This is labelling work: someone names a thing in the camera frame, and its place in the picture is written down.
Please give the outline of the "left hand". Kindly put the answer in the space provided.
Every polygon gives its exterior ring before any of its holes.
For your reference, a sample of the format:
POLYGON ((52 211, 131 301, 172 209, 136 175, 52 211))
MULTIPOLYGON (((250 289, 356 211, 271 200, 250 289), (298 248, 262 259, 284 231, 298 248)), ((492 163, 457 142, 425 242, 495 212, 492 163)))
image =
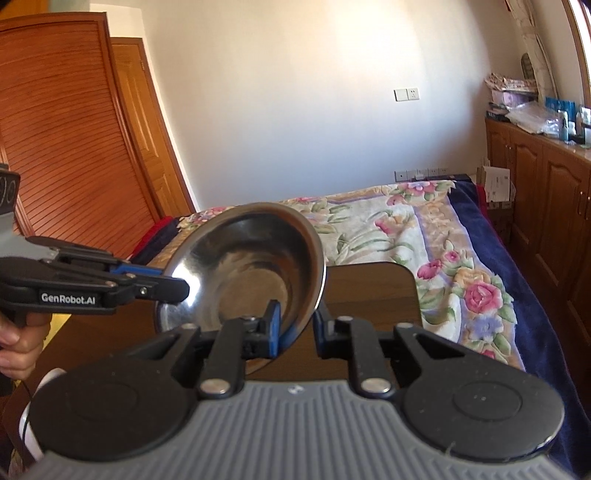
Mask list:
POLYGON ((1 315, 1 373, 12 380, 26 380, 35 369, 50 332, 52 315, 29 312, 25 325, 17 327, 1 315))

